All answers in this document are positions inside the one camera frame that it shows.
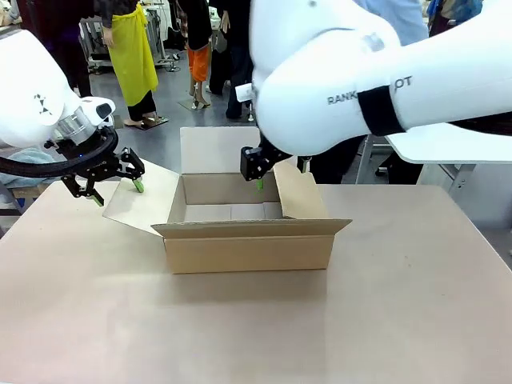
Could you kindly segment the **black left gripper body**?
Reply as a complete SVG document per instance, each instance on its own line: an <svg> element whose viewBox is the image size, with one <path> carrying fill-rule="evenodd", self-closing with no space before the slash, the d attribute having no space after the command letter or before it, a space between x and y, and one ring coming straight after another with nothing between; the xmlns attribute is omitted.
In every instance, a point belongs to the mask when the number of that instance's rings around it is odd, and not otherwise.
<svg viewBox="0 0 512 384"><path fill-rule="evenodd" d="M60 177L63 181L80 176L88 178L89 173L97 167L102 168L116 158L115 148L118 144L118 134L113 127L104 127L93 132L84 142L75 144L71 139L60 141L47 140L46 149L56 149L67 161L81 159L81 164L71 172Z"/></svg>

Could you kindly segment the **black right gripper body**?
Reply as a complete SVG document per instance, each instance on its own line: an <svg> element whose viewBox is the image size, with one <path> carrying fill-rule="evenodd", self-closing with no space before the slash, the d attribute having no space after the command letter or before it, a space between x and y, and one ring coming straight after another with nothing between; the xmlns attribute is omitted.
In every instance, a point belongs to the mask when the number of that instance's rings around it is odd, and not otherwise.
<svg viewBox="0 0 512 384"><path fill-rule="evenodd" d="M291 155L276 148L264 135L260 135L260 143L258 147L261 149L261 156L269 163L276 164L291 158Z"/></svg>

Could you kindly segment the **brown cardboard box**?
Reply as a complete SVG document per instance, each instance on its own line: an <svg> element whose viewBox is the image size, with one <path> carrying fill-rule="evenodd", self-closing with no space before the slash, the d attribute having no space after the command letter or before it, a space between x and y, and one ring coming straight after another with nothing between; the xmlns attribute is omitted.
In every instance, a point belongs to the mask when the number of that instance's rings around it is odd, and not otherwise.
<svg viewBox="0 0 512 384"><path fill-rule="evenodd" d="M347 220L331 218L313 176L292 158L247 181L241 150L253 126L183 127L181 169L146 162L121 180L104 216L159 236L175 274L324 270Z"/></svg>

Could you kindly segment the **white tag on arm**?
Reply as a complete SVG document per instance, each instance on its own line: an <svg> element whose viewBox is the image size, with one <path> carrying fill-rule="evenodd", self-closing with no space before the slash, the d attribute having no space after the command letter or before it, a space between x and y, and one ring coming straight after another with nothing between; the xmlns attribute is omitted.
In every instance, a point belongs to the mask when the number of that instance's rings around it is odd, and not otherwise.
<svg viewBox="0 0 512 384"><path fill-rule="evenodd" d="M238 102L252 102L257 98L257 92L252 82L235 87L235 93Z"/></svg>

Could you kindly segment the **light blue cloth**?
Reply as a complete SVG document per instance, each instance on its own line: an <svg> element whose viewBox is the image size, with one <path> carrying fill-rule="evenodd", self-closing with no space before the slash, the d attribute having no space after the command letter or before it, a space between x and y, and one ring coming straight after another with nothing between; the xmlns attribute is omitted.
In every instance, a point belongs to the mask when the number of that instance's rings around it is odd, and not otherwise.
<svg viewBox="0 0 512 384"><path fill-rule="evenodd" d="M13 161L30 164L55 162L50 154L43 152L39 148L25 148L17 152L13 152L7 158ZM22 176L0 173L0 183L9 189L34 187L43 183L51 183L54 180L55 178L26 178Z"/></svg>

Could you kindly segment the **mannequin with yellow apron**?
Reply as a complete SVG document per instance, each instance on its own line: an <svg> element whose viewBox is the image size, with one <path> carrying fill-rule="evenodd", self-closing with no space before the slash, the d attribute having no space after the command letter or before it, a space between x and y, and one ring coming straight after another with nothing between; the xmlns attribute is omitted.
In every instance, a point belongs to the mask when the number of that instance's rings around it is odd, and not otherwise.
<svg viewBox="0 0 512 384"><path fill-rule="evenodd" d="M94 0L94 10L129 113L124 125L148 130L167 122L153 98L158 76L142 6L138 0Z"/></svg>

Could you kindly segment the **mannequin with orange shorts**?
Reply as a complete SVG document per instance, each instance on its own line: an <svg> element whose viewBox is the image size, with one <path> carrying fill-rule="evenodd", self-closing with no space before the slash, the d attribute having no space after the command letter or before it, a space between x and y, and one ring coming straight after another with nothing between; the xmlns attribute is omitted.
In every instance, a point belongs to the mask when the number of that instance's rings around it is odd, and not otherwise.
<svg viewBox="0 0 512 384"><path fill-rule="evenodd" d="M176 0L181 34L185 39L190 72L192 110L208 107L202 92L210 60L212 28L206 0Z"/></svg>

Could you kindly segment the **white equipment cart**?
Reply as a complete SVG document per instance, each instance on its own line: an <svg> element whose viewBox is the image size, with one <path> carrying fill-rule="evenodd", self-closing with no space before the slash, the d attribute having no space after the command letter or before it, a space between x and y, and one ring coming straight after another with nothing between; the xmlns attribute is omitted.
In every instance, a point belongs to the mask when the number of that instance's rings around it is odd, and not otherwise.
<svg viewBox="0 0 512 384"><path fill-rule="evenodd" d="M108 48L103 41L100 17L83 18L79 23L79 40L86 58L88 70L92 74L101 74L112 63Z"/></svg>

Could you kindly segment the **white work table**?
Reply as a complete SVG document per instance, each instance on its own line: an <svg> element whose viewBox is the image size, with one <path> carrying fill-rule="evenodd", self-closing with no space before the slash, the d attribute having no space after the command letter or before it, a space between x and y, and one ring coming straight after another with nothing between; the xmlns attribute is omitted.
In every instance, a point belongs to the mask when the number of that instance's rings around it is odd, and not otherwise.
<svg viewBox="0 0 512 384"><path fill-rule="evenodd" d="M386 137L379 144L369 135L364 141L355 182L362 184L372 149L391 148L413 164L435 164L451 180L449 193L459 192L480 164L512 165L512 137L483 134L450 124L419 126L404 134Z"/></svg>

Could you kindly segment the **person in blue shirt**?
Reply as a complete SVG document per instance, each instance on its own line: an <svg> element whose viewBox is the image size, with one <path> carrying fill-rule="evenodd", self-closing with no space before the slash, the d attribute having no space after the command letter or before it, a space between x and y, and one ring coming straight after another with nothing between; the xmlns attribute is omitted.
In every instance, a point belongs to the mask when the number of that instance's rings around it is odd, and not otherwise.
<svg viewBox="0 0 512 384"><path fill-rule="evenodd" d="M403 46L428 38L419 0L353 0L361 8L388 21ZM351 138L313 156L310 172L317 184L341 184L365 136Z"/></svg>

